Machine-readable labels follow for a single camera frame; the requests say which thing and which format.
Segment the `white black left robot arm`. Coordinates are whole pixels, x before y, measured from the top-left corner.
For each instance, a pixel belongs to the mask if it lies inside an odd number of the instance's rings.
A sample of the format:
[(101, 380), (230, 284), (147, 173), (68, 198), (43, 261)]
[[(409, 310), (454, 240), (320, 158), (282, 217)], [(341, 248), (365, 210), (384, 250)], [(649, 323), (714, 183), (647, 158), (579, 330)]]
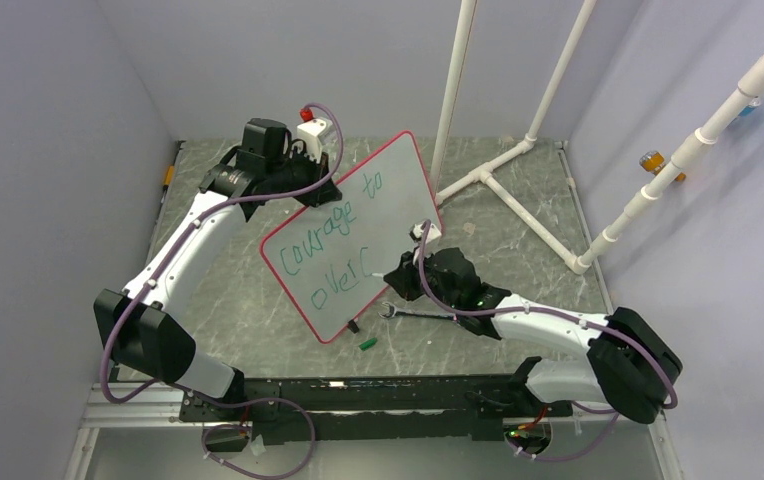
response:
[(108, 384), (109, 367), (117, 364), (206, 398), (219, 419), (243, 411), (243, 373), (201, 351), (178, 318), (218, 254), (259, 207), (283, 198), (306, 207), (341, 199), (332, 179), (339, 166), (324, 150), (330, 135), (343, 137), (341, 127), (332, 114), (317, 117), (310, 108), (302, 118), (295, 130), (269, 119), (248, 121), (241, 143), (206, 172), (183, 222), (148, 265), (123, 288), (97, 296), (100, 380), (109, 402), (122, 401)]

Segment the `pink framed whiteboard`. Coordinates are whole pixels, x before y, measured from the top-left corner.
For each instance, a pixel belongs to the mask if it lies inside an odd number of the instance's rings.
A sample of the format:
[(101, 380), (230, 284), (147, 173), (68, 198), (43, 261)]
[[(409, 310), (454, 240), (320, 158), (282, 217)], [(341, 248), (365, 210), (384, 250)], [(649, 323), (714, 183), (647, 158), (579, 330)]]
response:
[(268, 234), (260, 255), (314, 337), (327, 344), (386, 289), (426, 219), (443, 227), (415, 136), (395, 135), (336, 183), (340, 201), (304, 207)]

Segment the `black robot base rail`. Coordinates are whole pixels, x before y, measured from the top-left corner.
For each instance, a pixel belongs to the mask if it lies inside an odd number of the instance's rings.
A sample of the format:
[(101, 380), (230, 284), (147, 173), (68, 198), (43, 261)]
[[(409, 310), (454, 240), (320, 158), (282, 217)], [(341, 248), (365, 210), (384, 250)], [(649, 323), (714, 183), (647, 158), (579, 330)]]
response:
[(225, 407), (184, 395), (184, 423), (243, 423), (267, 446), (306, 440), (393, 440), (465, 437), (501, 440), (517, 423), (535, 431), (573, 409), (525, 399), (509, 374), (247, 379), (244, 399)]

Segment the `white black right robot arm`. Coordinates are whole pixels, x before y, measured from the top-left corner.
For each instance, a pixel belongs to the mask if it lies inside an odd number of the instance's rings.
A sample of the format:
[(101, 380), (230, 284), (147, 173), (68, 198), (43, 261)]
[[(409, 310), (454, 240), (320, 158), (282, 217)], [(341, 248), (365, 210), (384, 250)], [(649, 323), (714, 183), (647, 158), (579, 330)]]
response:
[(539, 304), (483, 281), (458, 248), (423, 259), (406, 252), (382, 278), (405, 300), (432, 299), (474, 335), (530, 340), (569, 355), (567, 361), (529, 357), (517, 368), (508, 392), (522, 415), (555, 402), (589, 402), (650, 424), (678, 404), (682, 362), (630, 308), (595, 314)]

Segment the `green marker cap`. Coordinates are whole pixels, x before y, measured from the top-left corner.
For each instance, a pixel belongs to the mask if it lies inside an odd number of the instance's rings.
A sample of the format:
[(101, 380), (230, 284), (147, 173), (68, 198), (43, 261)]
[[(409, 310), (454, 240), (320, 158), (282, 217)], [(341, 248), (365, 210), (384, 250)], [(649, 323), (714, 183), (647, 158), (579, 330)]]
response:
[(370, 339), (368, 339), (368, 340), (365, 340), (364, 342), (362, 342), (362, 343), (361, 343), (361, 344), (358, 346), (358, 348), (359, 348), (361, 351), (366, 351), (366, 350), (368, 350), (368, 349), (372, 348), (373, 346), (375, 346), (375, 345), (377, 344), (377, 342), (378, 342), (378, 340), (377, 340), (376, 338), (370, 338)]

